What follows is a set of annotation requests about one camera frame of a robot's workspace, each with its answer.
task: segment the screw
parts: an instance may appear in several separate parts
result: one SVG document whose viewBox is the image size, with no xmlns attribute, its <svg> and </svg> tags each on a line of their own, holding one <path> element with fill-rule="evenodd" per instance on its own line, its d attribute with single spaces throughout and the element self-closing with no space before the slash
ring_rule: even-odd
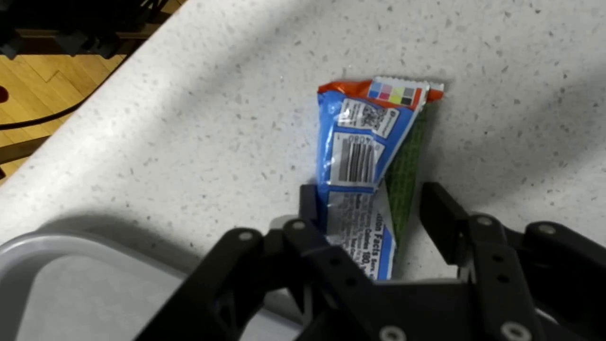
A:
<svg viewBox="0 0 606 341">
<path fill-rule="evenodd" d="M 381 341 L 406 341 L 406 333 L 398 326 L 381 328 L 379 337 Z"/>
<path fill-rule="evenodd" d="M 504 326 L 501 326 L 501 332 L 508 341 L 533 341 L 529 328 L 519 322 L 504 322 Z"/>
<path fill-rule="evenodd" d="M 243 231 L 243 233 L 239 235 L 239 239 L 241 239 L 241 241 L 251 241 L 251 239 L 252 239 L 252 233 L 251 233 L 251 231 Z"/>
<path fill-rule="evenodd" d="M 538 231 L 542 231 L 546 235 L 555 235 L 557 233 L 557 229 L 554 225 L 548 225 L 548 224 L 538 225 Z"/>
<path fill-rule="evenodd" d="M 292 229 L 305 229 L 305 222 L 294 222 Z"/>
<path fill-rule="evenodd" d="M 493 225 L 495 220 L 491 216 L 476 216 L 476 224 L 480 225 Z"/>
</svg>

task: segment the wooden floor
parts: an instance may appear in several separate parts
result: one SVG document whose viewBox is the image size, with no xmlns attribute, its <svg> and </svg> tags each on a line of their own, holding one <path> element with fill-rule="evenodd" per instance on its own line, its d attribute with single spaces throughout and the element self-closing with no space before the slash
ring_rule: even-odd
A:
<svg viewBox="0 0 606 341">
<path fill-rule="evenodd" d="M 171 0 L 165 13 L 175 13 L 184 0 Z M 21 55 L 10 61 L 0 55 L 0 87 L 10 99 L 0 102 L 0 125 L 37 119 L 82 102 L 91 95 L 126 59 L 103 59 L 95 55 Z M 0 148 L 37 136 L 54 135 L 65 119 L 44 125 L 0 131 Z M 10 176 L 25 159 L 0 165 Z"/>
</svg>

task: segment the white speckled countertop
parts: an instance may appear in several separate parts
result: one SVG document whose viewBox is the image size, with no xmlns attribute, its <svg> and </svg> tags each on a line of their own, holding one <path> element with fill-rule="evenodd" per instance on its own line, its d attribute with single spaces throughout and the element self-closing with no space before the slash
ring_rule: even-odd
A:
<svg viewBox="0 0 606 341">
<path fill-rule="evenodd" d="M 396 74 L 449 87 L 423 178 L 606 244 L 603 42 L 603 0 L 190 0 L 0 188 L 0 243 L 107 218 L 201 256 L 268 229 L 315 176 L 317 85 Z M 421 229 L 404 267 L 451 273 Z"/>
</svg>

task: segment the countertop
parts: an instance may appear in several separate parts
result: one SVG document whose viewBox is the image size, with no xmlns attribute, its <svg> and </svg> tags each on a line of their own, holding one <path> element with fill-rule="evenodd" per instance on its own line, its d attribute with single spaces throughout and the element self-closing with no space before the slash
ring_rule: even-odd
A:
<svg viewBox="0 0 606 341">
<path fill-rule="evenodd" d="M 317 87 L 394 74 L 447 82 L 425 180 L 606 244 L 603 42 L 603 0 L 188 0 L 0 188 L 0 243 L 107 224 L 199 258 L 233 225 L 268 229 L 315 178 Z M 442 263 L 415 229 L 406 277 Z"/>
</svg>

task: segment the granite countertop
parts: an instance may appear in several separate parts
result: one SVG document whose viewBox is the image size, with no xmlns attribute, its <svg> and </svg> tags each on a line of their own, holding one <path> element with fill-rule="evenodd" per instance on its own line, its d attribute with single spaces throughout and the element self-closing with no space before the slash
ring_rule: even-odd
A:
<svg viewBox="0 0 606 341">
<path fill-rule="evenodd" d="M 203 256 L 233 225 L 268 229 L 315 178 L 317 85 L 396 74 L 447 82 L 423 178 L 506 225 L 606 244 L 605 15 L 601 0 L 190 0 L 0 188 L 0 243 L 122 222 L 118 237 Z M 408 279 L 442 263 L 415 231 Z"/>
</svg>

